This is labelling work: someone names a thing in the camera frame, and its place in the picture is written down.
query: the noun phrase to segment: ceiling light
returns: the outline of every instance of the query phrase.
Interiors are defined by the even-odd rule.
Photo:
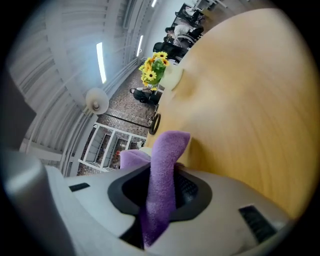
[[[139,53],[140,53],[140,47],[141,47],[141,44],[142,44],[142,38],[144,38],[143,35],[140,37],[139,46],[138,46],[138,51],[136,52],[136,56],[137,56],[137,57],[139,56]]]
[[[157,0],[153,0],[153,3],[151,4],[152,7],[155,7]]]
[[[96,54],[98,56],[98,64],[100,69],[101,80],[102,80],[102,83],[104,84],[107,81],[107,78],[106,78],[106,71],[105,71],[105,65],[104,65],[104,54],[102,52],[102,42],[96,45]]]

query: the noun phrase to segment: flower bouquet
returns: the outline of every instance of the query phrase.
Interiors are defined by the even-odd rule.
[[[144,86],[152,85],[151,90],[157,90],[157,84],[163,78],[166,68],[170,65],[167,60],[168,54],[164,51],[154,52],[152,58],[148,58],[144,65],[139,67],[142,71],[141,80]]]

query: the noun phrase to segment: black wheel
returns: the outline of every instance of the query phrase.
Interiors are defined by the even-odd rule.
[[[156,114],[150,127],[149,127],[149,133],[151,135],[155,135],[157,130],[158,130],[158,127],[159,127],[159,124],[160,124],[160,120],[161,120],[161,115],[160,114]]]

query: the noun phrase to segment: purple cloth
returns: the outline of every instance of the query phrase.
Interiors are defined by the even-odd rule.
[[[139,214],[144,247],[150,247],[167,229],[176,209],[174,166],[189,140],[188,132],[166,131],[153,145],[148,195]],[[149,162],[150,157],[139,150],[120,153],[121,169]]]

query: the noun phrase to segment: wooden table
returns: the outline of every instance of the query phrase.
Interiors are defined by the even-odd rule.
[[[152,147],[168,130],[191,133],[180,161],[245,182],[298,217],[318,182],[319,74],[303,39],[277,9],[232,17],[210,30],[165,90]]]

